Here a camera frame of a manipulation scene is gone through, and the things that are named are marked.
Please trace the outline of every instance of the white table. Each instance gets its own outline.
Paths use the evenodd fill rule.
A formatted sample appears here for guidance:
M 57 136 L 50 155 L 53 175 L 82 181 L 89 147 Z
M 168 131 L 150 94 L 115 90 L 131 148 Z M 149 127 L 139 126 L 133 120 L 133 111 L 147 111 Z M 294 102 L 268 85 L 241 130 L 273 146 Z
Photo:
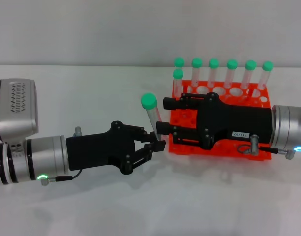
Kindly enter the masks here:
M 1 78 L 34 79 L 39 134 L 102 133 L 110 123 L 151 124 L 140 98 L 171 95 L 173 68 L 0 66 Z M 201 77 L 207 77 L 207 69 Z M 253 80 L 259 78 L 256 69 Z M 185 69 L 190 77 L 191 69 Z M 225 69 L 219 71 L 223 80 Z M 243 69 L 236 71 L 241 80 Z M 271 104 L 301 106 L 301 68 L 276 68 Z M 74 181 L 0 186 L 0 236 L 301 236 L 301 154 L 255 162 L 155 153 L 124 176 L 112 166 Z

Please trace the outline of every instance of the rack hole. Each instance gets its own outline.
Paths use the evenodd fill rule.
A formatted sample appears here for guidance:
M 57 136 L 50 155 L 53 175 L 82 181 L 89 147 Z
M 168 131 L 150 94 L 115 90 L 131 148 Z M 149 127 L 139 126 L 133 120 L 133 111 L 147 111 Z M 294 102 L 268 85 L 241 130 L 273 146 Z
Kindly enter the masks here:
M 205 87 L 205 86 L 198 86 L 196 88 L 196 92 L 198 94 L 207 94 L 209 92 L 209 88 L 208 87 Z
M 231 89 L 229 90 L 229 93 L 230 93 L 232 96 L 240 97 L 240 96 L 242 96 L 243 91 L 242 91 L 240 88 L 231 88 Z
M 261 102 L 267 102 L 268 99 L 267 99 L 266 97 L 260 97 L 260 101 L 261 101 Z
M 226 90 L 223 87 L 215 87 L 213 92 L 216 92 L 219 96 L 222 96 L 226 93 Z
M 256 88 L 253 90 L 253 93 L 251 97 L 259 97 L 261 95 L 260 91 L 258 91 Z

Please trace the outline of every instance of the cable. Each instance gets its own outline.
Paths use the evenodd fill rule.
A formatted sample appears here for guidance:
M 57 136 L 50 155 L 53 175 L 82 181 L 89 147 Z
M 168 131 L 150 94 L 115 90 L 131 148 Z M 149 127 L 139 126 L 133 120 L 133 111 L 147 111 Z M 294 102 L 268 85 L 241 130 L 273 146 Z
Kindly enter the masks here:
M 80 171 L 79 171 L 76 175 L 74 175 L 74 176 L 72 177 L 72 179 L 75 179 L 77 176 L 79 176 L 80 173 L 82 172 L 82 170 L 83 170 L 83 169 L 80 169 Z
M 241 151 L 241 148 L 246 147 L 248 148 L 245 151 Z M 237 152 L 239 152 L 240 154 L 244 154 L 244 155 L 248 155 L 251 154 L 251 145 L 250 144 L 241 144 L 237 147 Z M 265 152 L 269 152 L 269 153 L 273 153 L 273 154 L 278 154 L 278 149 L 277 148 L 271 148 L 271 147 L 259 147 L 260 151 L 265 151 Z
M 74 175 L 74 176 L 56 176 L 55 180 L 56 182 L 61 182 L 61 181 L 68 181 L 68 180 L 73 180 L 75 179 L 77 176 L 80 175 L 80 173 L 82 172 L 83 169 L 80 169 L 80 171 Z
M 241 151 L 241 148 L 248 148 L 245 151 Z M 244 154 L 244 155 L 248 155 L 251 154 L 251 145 L 250 144 L 241 144 L 237 147 L 237 152 L 239 152 L 240 154 Z

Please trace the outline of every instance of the white label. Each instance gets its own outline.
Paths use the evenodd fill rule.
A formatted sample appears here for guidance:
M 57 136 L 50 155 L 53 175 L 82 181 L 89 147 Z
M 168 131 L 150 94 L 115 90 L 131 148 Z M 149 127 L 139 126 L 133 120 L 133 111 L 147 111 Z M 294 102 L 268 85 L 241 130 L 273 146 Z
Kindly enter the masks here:
M 233 131 L 233 137 L 237 137 L 237 138 L 246 138 L 248 139 L 250 134 L 249 133 L 243 133 L 243 132 L 236 132 L 236 131 Z

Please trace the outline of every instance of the green cap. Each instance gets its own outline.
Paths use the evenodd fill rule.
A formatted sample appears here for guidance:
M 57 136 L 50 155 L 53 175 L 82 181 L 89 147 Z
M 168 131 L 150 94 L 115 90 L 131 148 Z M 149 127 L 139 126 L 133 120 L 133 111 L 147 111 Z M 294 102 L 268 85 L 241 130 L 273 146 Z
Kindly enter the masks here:
M 200 58 L 193 58 L 192 67 L 200 68 L 202 66 L 202 60 Z
M 141 98 L 141 104 L 145 110 L 154 109 L 157 106 L 156 96 L 152 93 L 145 93 Z
M 254 70 L 257 67 L 257 63 L 254 60 L 247 60 L 245 68 L 247 70 Z
M 209 61 L 209 67 L 212 69 L 216 69 L 219 67 L 219 60 L 217 58 L 212 58 Z
M 234 70 L 234 69 L 237 68 L 237 66 L 238 66 L 238 61 L 237 60 L 235 60 L 235 59 L 228 60 L 228 62 L 227 62 L 227 68 L 228 69 Z
M 176 58 L 175 59 L 175 67 L 184 67 L 184 60 L 183 60 L 183 58 Z
M 274 68 L 274 63 L 269 60 L 265 61 L 262 65 L 262 69 L 265 71 L 272 71 L 273 68 Z
M 174 79 L 182 79 L 183 78 L 183 70 L 175 69 L 174 70 Z

